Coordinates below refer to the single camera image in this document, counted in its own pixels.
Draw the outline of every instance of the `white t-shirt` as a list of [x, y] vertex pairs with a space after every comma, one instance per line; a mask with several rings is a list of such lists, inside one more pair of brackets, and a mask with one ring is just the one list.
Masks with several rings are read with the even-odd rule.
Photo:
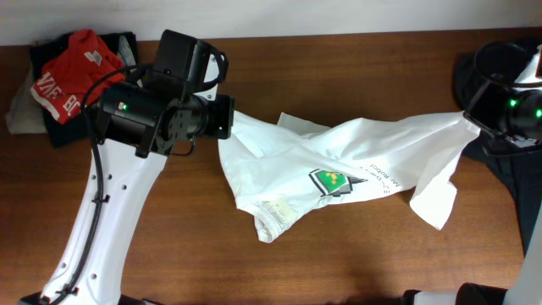
[[478, 133], [462, 113], [329, 128], [288, 114], [272, 125], [235, 112], [231, 138], [218, 149], [237, 208], [254, 216], [259, 240], [271, 242], [315, 208], [414, 186], [411, 208], [440, 230], [456, 196], [449, 179]]

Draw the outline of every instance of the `green logo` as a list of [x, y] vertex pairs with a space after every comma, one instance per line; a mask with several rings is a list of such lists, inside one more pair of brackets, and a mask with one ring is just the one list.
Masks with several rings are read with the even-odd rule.
[[340, 197], [344, 194], [350, 194], [356, 183], [362, 183], [367, 180], [355, 177], [347, 177], [341, 173], [330, 172], [327, 170], [315, 169], [310, 174], [312, 182], [322, 192], [322, 196]]

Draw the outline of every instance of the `white wall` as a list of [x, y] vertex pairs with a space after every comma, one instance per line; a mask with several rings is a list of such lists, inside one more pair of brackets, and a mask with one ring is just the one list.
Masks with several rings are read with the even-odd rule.
[[542, 25], [542, 0], [0, 0], [0, 45], [66, 31], [199, 38]]

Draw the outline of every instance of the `red t-shirt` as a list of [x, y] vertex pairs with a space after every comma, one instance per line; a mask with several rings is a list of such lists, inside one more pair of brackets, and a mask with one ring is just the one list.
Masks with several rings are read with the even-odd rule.
[[[96, 81], [122, 67], [122, 61], [109, 51], [94, 30], [79, 30], [69, 37], [66, 51], [43, 66], [41, 79], [34, 83], [30, 93], [64, 124], [79, 114], [83, 96]], [[92, 91], [87, 105], [122, 80], [124, 76], [119, 73], [104, 81]]]

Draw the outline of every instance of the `wood grain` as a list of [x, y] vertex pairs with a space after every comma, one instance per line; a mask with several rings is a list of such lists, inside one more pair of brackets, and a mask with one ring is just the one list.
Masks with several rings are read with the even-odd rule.
[[[322, 125], [458, 111], [451, 72], [458, 53], [540, 29], [212, 40], [230, 58], [220, 91], [236, 108], [276, 123], [284, 111]], [[151, 62], [156, 42], [140, 43]], [[25, 47], [0, 48], [0, 109], [25, 77]], [[0, 298], [42, 289], [75, 221], [91, 154], [87, 141], [53, 149], [46, 136], [0, 127]], [[122, 290], [167, 304], [325, 303], [509, 287], [523, 255], [513, 201], [485, 168], [462, 158], [442, 231], [407, 205], [411, 193], [312, 211], [271, 244], [235, 209], [215, 141], [170, 158], [151, 190], [124, 267]]]

